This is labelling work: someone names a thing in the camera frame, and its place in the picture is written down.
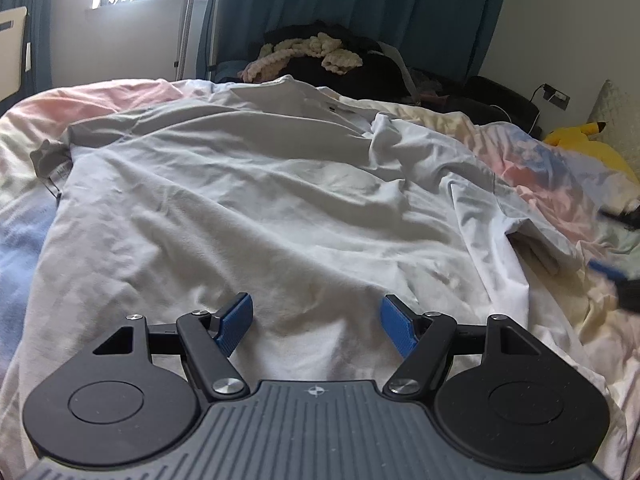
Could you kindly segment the black open suitcase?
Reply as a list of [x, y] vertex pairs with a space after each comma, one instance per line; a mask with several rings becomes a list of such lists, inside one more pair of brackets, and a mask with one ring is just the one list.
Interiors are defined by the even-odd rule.
[[371, 53], [363, 66], [344, 74], [332, 73], [311, 58], [293, 58], [282, 68], [273, 64], [250, 76], [241, 70], [237, 82], [267, 82], [283, 75], [316, 87], [328, 87], [342, 96], [356, 100], [375, 100], [406, 104], [439, 113], [461, 112], [474, 124], [510, 122], [538, 138], [539, 108], [529, 99], [482, 76], [473, 76], [462, 84], [429, 79], [427, 90], [412, 92], [401, 68], [384, 54]]

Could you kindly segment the white t-shirt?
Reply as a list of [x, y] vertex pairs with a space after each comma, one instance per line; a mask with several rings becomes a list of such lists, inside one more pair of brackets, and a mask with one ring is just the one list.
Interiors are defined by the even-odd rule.
[[78, 122], [35, 161], [61, 196], [32, 281], [22, 393], [130, 314], [170, 323], [238, 292], [254, 300], [233, 358], [246, 379], [384, 382], [399, 362], [386, 294], [463, 323], [527, 324], [515, 244], [555, 270], [579, 264], [457, 140], [292, 79]]

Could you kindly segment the wall power outlet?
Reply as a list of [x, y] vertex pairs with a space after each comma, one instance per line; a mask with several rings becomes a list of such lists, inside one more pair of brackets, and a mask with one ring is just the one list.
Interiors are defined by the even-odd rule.
[[557, 88], [552, 87], [551, 84], [540, 84], [533, 91], [529, 101], [534, 102], [536, 99], [543, 99], [559, 110], [566, 110], [568, 104], [570, 104], [570, 96]]

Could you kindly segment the teal curtain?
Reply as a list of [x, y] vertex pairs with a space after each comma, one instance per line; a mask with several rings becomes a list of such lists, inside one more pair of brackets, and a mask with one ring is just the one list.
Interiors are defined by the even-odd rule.
[[411, 67], [462, 81], [480, 71], [503, 0], [207, 0], [196, 55], [247, 60], [266, 32], [322, 21], [396, 48]]
[[30, 70], [22, 73], [18, 91], [1, 101], [2, 114], [16, 103], [53, 88], [50, 43], [52, 0], [1, 0], [2, 11], [21, 6], [27, 10], [21, 55], [22, 62], [30, 63]]

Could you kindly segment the yellow plush toy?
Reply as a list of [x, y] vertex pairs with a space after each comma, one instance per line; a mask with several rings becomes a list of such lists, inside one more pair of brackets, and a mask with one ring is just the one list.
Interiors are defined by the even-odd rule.
[[576, 127], [557, 128], [544, 137], [544, 144], [595, 158], [608, 169], [621, 172], [632, 182], [639, 183], [623, 156], [612, 146], [596, 140], [605, 127], [606, 122], [588, 122]]

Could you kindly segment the white pillow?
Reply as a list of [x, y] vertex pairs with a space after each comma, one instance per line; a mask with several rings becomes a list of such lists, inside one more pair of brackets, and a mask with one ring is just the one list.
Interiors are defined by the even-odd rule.
[[639, 98], [607, 79], [589, 114], [590, 122], [605, 122], [598, 139], [615, 150], [639, 177]]

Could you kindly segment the pastel tie-dye bed sheet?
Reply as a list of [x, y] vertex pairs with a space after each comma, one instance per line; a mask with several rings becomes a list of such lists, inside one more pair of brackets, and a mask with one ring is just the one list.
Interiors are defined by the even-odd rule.
[[[43, 244], [56, 216], [61, 189], [40, 174], [35, 154], [86, 120], [194, 100], [250, 84], [129, 79], [48, 90], [11, 107], [1, 118], [1, 474], [20, 478], [36, 461], [22, 427], [29, 393], [18, 383], [27, 307]], [[589, 259], [639, 270], [639, 237], [601, 219], [601, 206], [622, 208], [637, 185], [588, 157], [548, 148], [519, 128], [472, 124], [459, 114], [375, 101], [355, 101], [315, 88], [356, 110], [374, 110], [450, 136], [576, 249], [575, 269], [552, 269], [525, 243], [515, 251], [529, 282], [529, 321], [522, 324], [577, 367], [606, 396], [612, 424], [597, 457], [613, 479], [639, 474], [639, 320], [616, 307], [612, 287], [590, 272]]]

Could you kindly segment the left teal curtain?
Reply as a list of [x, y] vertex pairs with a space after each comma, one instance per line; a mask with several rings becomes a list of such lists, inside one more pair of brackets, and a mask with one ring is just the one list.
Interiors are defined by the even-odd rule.
[[53, 88], [50, 43], [52, 0], [1, 0], [2, 11], [21, 6], [27, 10], [21, 55], [22, 62], [30, 63], [30, 70], [22, 73], [18, 91], [1, 101], [2, 114], [16, 103]]

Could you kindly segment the white folding chair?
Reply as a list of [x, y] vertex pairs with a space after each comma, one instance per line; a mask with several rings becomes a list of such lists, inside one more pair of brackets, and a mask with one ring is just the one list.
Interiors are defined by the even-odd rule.
[[21, 89], [24, 73], [30, 69], [26, 41], [28, 10], [26, 6], [1, 12], [0, 30], [0, 98], [2, 101]]

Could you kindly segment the pile of clothes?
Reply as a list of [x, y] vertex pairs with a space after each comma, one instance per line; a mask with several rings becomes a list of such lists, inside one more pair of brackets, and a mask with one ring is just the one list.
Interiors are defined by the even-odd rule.
[[420, 93], [399, 51], [342, 25], [315, 21], [270, 30], [257, 58], [238, 73], [262, 84], [291, 76], [356, 100], [420, 102]]

